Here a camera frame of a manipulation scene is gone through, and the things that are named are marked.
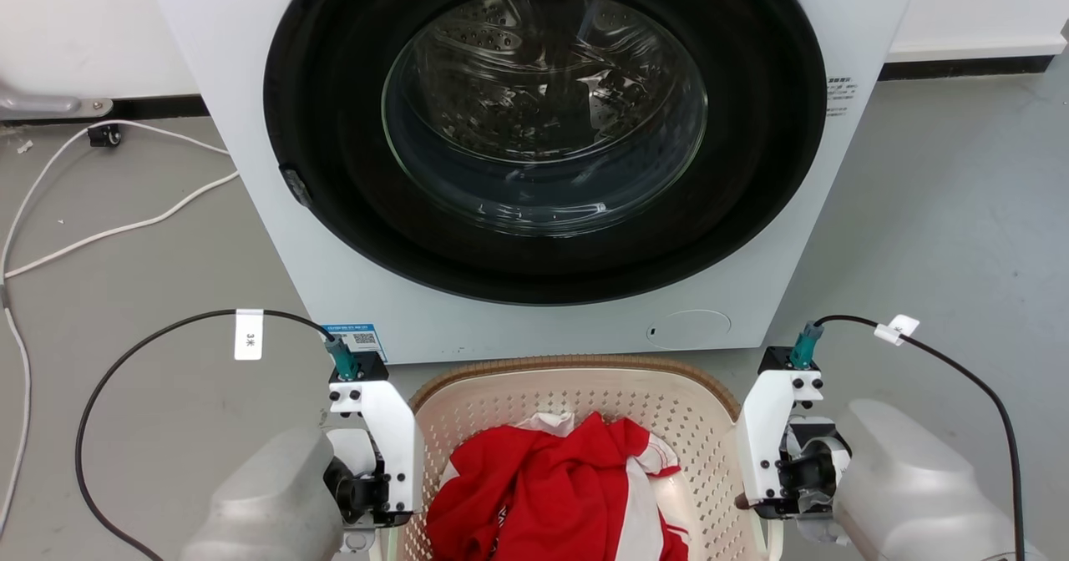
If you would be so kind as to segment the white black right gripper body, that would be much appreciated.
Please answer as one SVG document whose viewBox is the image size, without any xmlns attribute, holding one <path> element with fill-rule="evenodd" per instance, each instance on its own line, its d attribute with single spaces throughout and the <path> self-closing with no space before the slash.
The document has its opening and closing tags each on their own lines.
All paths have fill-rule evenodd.
<svg viewBox="0 0 1069 561">
<path fill-rule="evenodd" d="M 797 414 L 823 400 L 817 368 L 759 374 L 735 421 L 741 510 L 766 520 L 833 519 L 833 501 L 852 457 L 833 420 Z"/>
</svg>

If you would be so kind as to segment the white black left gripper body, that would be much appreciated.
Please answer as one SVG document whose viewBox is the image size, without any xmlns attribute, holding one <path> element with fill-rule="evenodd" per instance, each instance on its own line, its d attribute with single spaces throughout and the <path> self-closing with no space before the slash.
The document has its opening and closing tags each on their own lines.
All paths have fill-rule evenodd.
<svg viewBox="0 0 1069 561">
<path fill-rule="evenodd" d="M 331 412 L 361 427 L 332 428 L 324 473 L 342 517 L 340 554 L 366 554 L 378 532 L 405 526 L 423 507 L 424 440 L 408 402 L 386 380 L 329 383 Z"/>
</svg>

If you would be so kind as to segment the beige perforated laundry basket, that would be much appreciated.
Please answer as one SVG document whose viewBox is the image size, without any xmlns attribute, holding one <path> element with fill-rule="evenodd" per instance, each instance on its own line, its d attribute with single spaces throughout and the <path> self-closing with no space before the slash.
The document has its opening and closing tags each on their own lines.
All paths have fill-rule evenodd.
<svg viewBox="0 0 1069 561">
<path fill-rule="evenodd" d="M 690 537 L 690 561 L 783 561 L 783 524 L 740 510 L 734 424 L 741 406 L 698 367 L 655 356 L 538 356 L 459 367 L 410 398 L 425 440 L 423 502 L 449 456 L 484 428 L 534 412 L 628 417 L 678 455 L 681 471 L 654 482 L 659 504 Z"/>
</svg>

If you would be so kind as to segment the blue QR sticker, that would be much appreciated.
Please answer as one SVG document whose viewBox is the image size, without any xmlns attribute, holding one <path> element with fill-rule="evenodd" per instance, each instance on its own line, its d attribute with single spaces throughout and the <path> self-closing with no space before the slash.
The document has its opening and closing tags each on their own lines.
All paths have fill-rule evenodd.
<svg viewBox="0 0 1069 561">
<path fill-rule="evenodd" d="M 388 362 L 386 353 L 379 342 L 379 337 L 373 324 L 324 324 L 323 328 L 340 337 L 347 347 L 354 352 L 375 352 L 383 362 Z"/>
</svg>

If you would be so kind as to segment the round white filter cover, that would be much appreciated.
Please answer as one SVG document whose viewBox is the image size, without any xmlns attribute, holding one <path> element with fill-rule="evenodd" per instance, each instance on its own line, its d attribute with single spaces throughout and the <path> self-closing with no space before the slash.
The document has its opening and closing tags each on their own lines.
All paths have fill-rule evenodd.
<svg viewBox="0 0 1069 561">
<path fill-rule="evenodd" d="M 646 329 L 646 339 L 661 350 L 714 350 L 722 348 L 732 322 L 721 311 L 673 311 Z"/>
</svg>

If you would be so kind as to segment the red and white garment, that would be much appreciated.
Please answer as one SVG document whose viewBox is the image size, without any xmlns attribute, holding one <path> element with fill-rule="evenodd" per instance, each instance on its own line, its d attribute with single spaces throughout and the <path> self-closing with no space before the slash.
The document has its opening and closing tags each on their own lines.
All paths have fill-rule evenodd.
<svg viewBox="0 0 1069 561">
<path fill-rule="evenodd" d="M 631 419 L 537 412 L 455 448 L 428 507 L 432 561 L 690 561 L 654 484 L 681 471 Z"/>
</svg>

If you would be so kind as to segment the black round washer door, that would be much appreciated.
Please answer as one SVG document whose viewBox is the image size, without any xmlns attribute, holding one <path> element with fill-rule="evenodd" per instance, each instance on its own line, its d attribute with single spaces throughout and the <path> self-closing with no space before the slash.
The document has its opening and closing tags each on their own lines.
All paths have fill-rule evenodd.
<svg viewBox="0 0 1069 561">
<path fill-rule="evenodd" d="M 272 149 L 299 204 L 382 268 L 507 305 L 588 305 L 660 290 L 752 241 L 812 168 L 828 53 L 799 0 L 615 0 L 697 63 L 706 136 L 644 211 L 576 236 L 520 236 L 447 214 L 397 165 L 382 93 L 394 59 L 470 0 L 293 0 L 265 63 Z"/>
</svg>

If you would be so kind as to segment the steel washer drum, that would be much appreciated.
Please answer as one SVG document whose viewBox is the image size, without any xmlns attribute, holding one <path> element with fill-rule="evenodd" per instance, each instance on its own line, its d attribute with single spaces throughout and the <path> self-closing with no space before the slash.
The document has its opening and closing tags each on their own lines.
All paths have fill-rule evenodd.
<svg viewBox="0 0 1069 561">
<path fill-rule="evenodd" d="M 470 0 L 409 38 L 382 93 L 396 162 L 447 214 L 576 236 L 644 211 L 707 127 L 697 63 L 615 0 Z"/>
</svg>

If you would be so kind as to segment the white front-load washing machine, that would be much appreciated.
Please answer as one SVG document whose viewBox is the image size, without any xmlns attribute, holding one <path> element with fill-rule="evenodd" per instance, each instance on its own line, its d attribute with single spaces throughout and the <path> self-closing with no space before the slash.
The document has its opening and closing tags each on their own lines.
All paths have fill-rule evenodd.
<svg viewBox="0 0 1069 561">
<path fill-rule="evenodd" d="M 157 0 L 272 244 L 317 324 L 373 324 L 387 362 L 661 350 L 673 311 L 721 311 L 722 348 L 759 346 L 778 310 L 911 0 L 799 0 L 828 53 L 826 116 L 812 168 L 752 241 L 660 290 L 588 305 L 507 305 L 413 282 L 356 252 L 298 203 L 264 113 L 265 63 L 293 0 Z"/>
</svg>

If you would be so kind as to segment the grey metal bracket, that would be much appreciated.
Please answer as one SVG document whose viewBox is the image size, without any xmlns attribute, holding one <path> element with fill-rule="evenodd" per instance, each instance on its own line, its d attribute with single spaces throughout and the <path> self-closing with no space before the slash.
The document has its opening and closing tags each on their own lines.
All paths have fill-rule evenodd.
<svg viewBox="0 0 1069 561">
<path fill-rule="evenodd" d="M 114 109 L 111 99 L 80 99 L 61 94 L 17 92 L 0 82 L 0 121 L 99 119 Z"/>
</svg>

